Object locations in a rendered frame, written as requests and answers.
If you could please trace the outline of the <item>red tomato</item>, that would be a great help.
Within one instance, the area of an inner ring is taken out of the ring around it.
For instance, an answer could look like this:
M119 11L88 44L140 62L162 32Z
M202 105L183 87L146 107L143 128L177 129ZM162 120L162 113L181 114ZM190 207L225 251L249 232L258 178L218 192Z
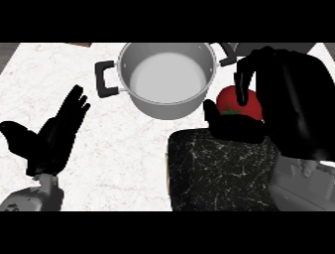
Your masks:
M246 106L237 103L237 92L233 85L227 86L217 96L217 108L222 115L242 114L255 120L262 119L261 106L255 97L255 92L249 90L249 101Z

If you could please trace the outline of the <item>dark grey flat object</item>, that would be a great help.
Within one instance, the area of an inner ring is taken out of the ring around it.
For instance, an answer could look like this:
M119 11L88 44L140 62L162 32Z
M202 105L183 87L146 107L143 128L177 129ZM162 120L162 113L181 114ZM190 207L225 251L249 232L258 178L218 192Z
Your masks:
M236 55L246 57L253 50L271 47L276 50L289 50L307 54L314 47L314 43L237 43Z

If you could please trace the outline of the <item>black marbled tray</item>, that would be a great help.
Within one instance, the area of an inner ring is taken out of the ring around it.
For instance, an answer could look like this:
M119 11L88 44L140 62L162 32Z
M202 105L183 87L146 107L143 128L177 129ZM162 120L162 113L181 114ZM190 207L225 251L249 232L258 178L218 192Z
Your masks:
M267 190L277 148L218 140L206 128L168 138L169 195L174 211L277 211Z

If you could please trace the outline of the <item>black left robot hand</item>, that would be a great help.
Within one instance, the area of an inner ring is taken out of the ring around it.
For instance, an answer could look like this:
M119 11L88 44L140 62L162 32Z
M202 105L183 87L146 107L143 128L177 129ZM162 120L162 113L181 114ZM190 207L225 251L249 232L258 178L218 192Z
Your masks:
M0 123L10 152L28 160L26 175L56 176L64 169L76 134L84 123L90 104L85 102L84 88L73 86L57 115L51 117L35 133L14 121Z

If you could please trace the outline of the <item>grey metal pot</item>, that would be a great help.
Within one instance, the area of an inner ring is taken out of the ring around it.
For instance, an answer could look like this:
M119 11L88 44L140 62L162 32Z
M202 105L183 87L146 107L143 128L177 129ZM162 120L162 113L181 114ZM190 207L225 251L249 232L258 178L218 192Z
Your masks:
M217 67L237 62L231 45L219 46L225 57L218 61L211 43L126 43L116 61L94 64L98 97L124 91L152 118L186 117L205 100Z

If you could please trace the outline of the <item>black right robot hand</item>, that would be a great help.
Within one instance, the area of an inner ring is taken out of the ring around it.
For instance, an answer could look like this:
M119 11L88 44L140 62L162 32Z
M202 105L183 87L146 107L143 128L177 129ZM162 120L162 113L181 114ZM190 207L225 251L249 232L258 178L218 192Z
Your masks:
M234 81L239 105L255 86L262 118L224 115L206 100L211 135L250 144L270 140L284 157L335 162L335 81L321 60L265 47L239 60Z

